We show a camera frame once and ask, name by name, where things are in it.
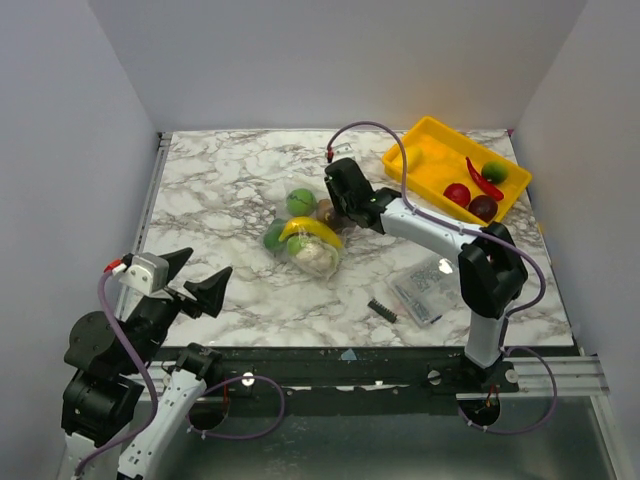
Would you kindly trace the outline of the dark purple toy fruit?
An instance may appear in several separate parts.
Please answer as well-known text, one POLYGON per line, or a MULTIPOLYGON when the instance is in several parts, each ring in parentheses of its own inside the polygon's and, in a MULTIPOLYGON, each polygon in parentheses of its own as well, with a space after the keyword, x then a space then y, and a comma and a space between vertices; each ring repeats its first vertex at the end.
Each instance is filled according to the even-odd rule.
POLYGON ((334 232, 340 233, 353 228, 354 222, 346 216, 339 215, 334 209, 328 210, 323 217, 324 223, 334 232))

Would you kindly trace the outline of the brown toy kiwi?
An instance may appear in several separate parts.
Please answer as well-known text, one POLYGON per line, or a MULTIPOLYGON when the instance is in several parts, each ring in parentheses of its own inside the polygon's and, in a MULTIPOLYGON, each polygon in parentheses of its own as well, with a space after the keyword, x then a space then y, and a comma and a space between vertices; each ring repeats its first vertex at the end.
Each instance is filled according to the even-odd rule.
POLYGON ((335 209, 330 199, 321 199, 318 201, 316 218, 323 223, 330 223, 335 219, 335 209))

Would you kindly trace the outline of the green toy watermelon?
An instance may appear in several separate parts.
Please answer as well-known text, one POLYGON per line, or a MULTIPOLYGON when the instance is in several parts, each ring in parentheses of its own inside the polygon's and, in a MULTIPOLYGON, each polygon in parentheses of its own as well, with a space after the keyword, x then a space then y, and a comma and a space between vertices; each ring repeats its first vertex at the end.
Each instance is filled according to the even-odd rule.
POLYGON ((309 216, 316 210, 316 196, 309 189, 296 188, 287 194, 285 206, 287 212, 293 217, 309 216))

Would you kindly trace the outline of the yellow toy banana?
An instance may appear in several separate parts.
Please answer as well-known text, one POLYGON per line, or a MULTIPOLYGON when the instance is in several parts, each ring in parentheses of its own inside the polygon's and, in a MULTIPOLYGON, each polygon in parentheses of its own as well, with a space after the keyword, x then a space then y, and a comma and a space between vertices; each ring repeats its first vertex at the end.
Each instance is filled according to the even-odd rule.
POLYGON ((340 237, 331 228, 315 218, 306 216, 289 219, 284 225, 278 240, 284 242, 290 236, 298 234, 315 236, 336 249, 344 247, 340 237))

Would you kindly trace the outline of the clear zip top bag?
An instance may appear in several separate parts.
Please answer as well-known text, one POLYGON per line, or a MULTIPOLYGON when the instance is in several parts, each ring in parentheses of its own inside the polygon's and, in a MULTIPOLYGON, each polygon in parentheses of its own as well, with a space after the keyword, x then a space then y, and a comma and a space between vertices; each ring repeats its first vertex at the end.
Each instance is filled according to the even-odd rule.
POLYGON ((328 280, 338 271, 354 230, 355 223, 337 213, 319 184, 289 174, 277 187, 261 243, 278 261, 328 280))

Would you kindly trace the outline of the white toy cauliflower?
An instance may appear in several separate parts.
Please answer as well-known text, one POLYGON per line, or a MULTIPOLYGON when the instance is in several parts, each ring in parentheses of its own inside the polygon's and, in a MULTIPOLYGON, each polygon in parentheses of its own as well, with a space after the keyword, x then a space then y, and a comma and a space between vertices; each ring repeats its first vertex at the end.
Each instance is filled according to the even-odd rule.
POLYGON ((330 278, 338 268, 339 253, 331 245, 309 235, 294 235, 286 242, 289 259, 304 272, 330 278))

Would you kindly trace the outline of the green toy bell pepper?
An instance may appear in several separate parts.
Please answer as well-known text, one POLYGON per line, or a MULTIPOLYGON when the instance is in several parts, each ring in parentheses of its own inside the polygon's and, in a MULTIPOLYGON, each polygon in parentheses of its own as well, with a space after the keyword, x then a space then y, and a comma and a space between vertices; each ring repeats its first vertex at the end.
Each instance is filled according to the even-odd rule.
POLYGON ((285 242, 279 240, 279 237, 284 230, 287 221, 280 218, 275 218, 267 227, 262 242, 265 249, 272 253, 278 254, 285 247, 285 242))

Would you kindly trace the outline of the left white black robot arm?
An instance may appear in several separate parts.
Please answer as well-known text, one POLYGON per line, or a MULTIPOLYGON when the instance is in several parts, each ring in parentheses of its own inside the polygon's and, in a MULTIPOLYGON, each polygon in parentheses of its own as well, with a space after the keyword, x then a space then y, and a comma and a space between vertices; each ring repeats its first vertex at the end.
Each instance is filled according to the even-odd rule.
POLYGON ((181 313, 217 317, 232 268, 178 292, 169 283, 193 253, 127 254, 100 277, 100 309, 83 315, 64 355, 76 372, 63 393, 61 427, 74 479, 152 479, 183 418, 223 379, 220 353, 183 348, 159 391, 149 368, 181 313))

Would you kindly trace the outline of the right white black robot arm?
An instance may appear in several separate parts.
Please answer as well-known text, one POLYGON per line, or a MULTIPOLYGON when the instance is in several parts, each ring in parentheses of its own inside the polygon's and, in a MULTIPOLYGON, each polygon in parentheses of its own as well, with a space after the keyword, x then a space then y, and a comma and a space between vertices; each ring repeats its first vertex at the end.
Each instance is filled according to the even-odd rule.
POLYGON ((521 293, 528 272, 504 225, 487 227, 454 222, 435 212, 418 213, 401 193, 374 190, 351 158, 325 168, 325 185, 338 214, 359 227, 408 240, 451 261, 458 269, 462 298, 471 311, 470 330, 460 379, 480 392, 496 380, 506 311, 521 293))

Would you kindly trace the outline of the clear bag of screws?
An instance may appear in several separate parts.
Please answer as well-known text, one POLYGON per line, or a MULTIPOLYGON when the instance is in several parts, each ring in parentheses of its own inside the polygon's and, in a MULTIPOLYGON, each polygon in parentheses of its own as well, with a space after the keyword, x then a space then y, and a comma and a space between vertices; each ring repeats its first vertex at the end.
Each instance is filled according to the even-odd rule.
POLYGON ((421 328, 436 323, 462 304, 458 268, 442 257, 416 264, 392 279, 389 286, 421 328))

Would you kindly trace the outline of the red toy apple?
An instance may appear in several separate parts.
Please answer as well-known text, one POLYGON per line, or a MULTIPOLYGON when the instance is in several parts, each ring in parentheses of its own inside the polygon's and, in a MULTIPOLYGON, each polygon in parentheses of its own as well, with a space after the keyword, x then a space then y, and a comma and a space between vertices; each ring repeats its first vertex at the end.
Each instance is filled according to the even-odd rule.
POLYGON ((461 183, 452 183, 446 187, 443 195, 456 205, 466 208, 471 202, 471 192, 461 183))

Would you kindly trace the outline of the dark red toy plum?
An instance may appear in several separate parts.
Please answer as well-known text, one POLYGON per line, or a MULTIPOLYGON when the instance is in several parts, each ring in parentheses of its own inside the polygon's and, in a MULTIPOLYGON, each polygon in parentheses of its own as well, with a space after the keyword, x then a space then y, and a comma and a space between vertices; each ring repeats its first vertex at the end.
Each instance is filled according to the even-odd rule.
POLYGON ((480 220, 489 223, 498 212, 498 202, 490 196, 478 195, 469 203, 468 211, 480 220))

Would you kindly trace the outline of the red toy chili pepper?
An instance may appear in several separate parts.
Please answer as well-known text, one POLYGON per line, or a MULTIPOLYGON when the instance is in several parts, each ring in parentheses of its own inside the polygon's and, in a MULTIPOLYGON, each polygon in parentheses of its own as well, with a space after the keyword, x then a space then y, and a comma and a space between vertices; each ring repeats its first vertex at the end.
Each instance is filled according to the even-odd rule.
POLYGON ((491 184, 488 180, 486 180, 473 166, 472 161, 469 157, 465 158, 466 166, 469 175, 475 184, 489 197, 493 200, 500 202, 504 199, 504 194, 493 184, 491 184))

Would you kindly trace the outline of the green yellow toy mango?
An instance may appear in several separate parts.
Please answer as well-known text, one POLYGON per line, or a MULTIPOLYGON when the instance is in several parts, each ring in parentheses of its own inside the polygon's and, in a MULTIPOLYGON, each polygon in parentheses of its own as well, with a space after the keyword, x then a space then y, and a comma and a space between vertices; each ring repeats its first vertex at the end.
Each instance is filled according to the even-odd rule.
POLYGON ((503 183, 509 176, 509 169, 501 162, 487 162, 481 169, 482 177, 493 185, 503 183))

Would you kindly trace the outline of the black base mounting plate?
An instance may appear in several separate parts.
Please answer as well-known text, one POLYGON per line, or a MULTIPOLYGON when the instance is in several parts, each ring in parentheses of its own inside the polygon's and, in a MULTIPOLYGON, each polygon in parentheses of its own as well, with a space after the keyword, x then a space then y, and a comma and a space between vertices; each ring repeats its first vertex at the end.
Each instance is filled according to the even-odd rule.
POLYGON ((226 397, 237 417, 454 415, 464 396, 519 390, 512 363, 482 370, 460 347, 220 347, 209 363, 208 384, 232 383, 199 406, 226 397))

